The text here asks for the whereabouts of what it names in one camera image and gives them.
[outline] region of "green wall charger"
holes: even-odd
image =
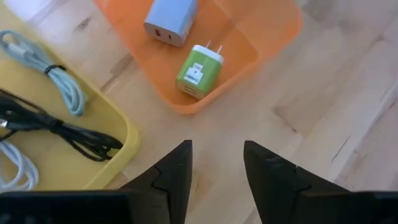
[[[224,63],[222,46],[214,52],[207,48],[209,44],[193,46],[176,80],[179,89],[199,100],[213,89]]]

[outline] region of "power adapter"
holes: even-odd
[[[177,77],[176,85],[184,93],[197,99],[203,99],[213,89],[218,74],[224,64],[220,55],[223,46],[217,52],[195,45]]]
[[[197,0],[155,0],[144,23],[147,33],[182,47],[197,13]]]

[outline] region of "black cable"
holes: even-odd
[[[85,157],[94,161],[112,159],[111,149],[123,144],[116,138],[90,129],[64,123],[41,107],[0,88],[0,126],[10,130],[3,141],[18,131],[48,130],[59,135]]]

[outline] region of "orange plastic tray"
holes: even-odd
[[[181,114],[200,111],[285,47],[302,20],[294,0],[198,0],[198,14],[183,48],[151,39],[144,20],[153,0],[94,0],[144,69],[161,97]],[[175,79],[195,44],[223,46],[225,63],[213,91],[198,101]]]

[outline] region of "charger label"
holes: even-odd
[[[200,80],[203,76],[203,73],[201,72],[203,68],[203,65],[200,65],[199,63],[194,63],[192,67],[188,68],[187,73],[184,76],[184,79],[192,84],[199,84]]]

